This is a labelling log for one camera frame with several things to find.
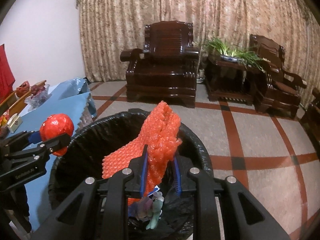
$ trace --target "white wall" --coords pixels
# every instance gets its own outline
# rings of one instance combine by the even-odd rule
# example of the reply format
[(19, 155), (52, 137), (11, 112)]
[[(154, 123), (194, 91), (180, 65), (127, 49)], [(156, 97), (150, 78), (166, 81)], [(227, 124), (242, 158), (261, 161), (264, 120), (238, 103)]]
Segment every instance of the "white wall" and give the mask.
[(0, 25), (0, 45), (16, 79), (13, 89), (84, 77), (76, 0), (16, 0)]

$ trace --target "red ball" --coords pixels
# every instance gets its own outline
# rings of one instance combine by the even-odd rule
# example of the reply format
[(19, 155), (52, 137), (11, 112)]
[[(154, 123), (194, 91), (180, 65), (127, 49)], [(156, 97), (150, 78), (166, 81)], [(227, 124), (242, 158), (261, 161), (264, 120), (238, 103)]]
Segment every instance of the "red ball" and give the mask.
[[(44, 121), (40, 127), (40, 136), (43, 141), (52, 139), (63, 133), (67, 133), (72, 136), (74, 131), (74, 125), (72, 120), (66, 114), (53, 114)], [(67, 147), (58, 150), (53, 155), (63, 156), (67, 152)]]

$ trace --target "potted plant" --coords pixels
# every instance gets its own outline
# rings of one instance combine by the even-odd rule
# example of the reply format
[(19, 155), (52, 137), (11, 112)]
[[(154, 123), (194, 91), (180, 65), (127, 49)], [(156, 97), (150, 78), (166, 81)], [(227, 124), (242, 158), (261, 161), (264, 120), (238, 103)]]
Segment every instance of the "potted plant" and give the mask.
[(222, 60), (230, 62), (241, 62), (248, 67), (256, 67), (262, 72), (263, 68), (260, 66), (259, 61), (264, 60), (258, 57), (256, 53), (248, 49), (236, 48), (234, 45), (228, 45), (218, 37), (213, 37), (211, 40), (206, 40), (204, 43), (208, 54), (214, 54)]

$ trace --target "trash can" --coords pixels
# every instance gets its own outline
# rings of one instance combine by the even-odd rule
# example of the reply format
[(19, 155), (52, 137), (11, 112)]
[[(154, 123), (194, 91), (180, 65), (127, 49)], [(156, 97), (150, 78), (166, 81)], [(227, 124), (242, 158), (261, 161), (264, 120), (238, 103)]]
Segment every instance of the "trash can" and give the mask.
[[(49, 200), (55, 209), (84, 179), (101, 179), (104, 156), (135, 139), (150, 112), (129, 109), (99, 119), (73, 136), (67, 153), (57, 157), (50, 174)], [(192, 160), (193, 165), (213, 177), (210, 157), (201, 140), (183, 123), (178, 137), (182, 144), (179, 154)], [(179, 198), (174, 193), (173, 175), (167, 168), (159, 185), (164, 196), (162, 215), (157, 227), (145, 230), (141, 221), (129, 218), (130, 240), (187, 239), (193, 232), (194, 200)]]

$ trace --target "green plant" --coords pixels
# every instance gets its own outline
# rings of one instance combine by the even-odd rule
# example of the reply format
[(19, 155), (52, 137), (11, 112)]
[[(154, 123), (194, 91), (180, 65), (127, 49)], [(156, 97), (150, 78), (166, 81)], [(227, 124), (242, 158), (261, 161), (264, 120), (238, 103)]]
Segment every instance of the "green plant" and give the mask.
[(222, 41), (218, 37), (214, 37), (211, 40), (206, 40), (204, 42), (204, 47), (208, 53), (215, 53), (217, 51), (221, 55), (228, 57), (236, 57), (241, 59), (241, 61), (250, 67), (256, 67), (259, 70), (263, 71), (263, 68), (260, 66), (259, 61), (264, 60), (263, 58), (258, 57), (253, 51), (246, 49), (235, 48), (234, 45), (228, 45), (225, 41)]

